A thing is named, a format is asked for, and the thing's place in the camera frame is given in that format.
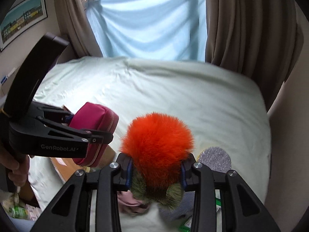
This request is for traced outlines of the person's left hand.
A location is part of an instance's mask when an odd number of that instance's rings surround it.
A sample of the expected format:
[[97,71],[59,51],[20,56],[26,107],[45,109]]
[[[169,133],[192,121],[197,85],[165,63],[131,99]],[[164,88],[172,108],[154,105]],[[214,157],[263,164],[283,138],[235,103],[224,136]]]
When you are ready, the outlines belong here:
[[28,155],[25,156],[23,162],[19,163],[4,148],[1,148],[1,164],[12,170],[12,172],[8,174],[8,177],[15,186],[22,187],[25,185],[30,166],[30,158]]

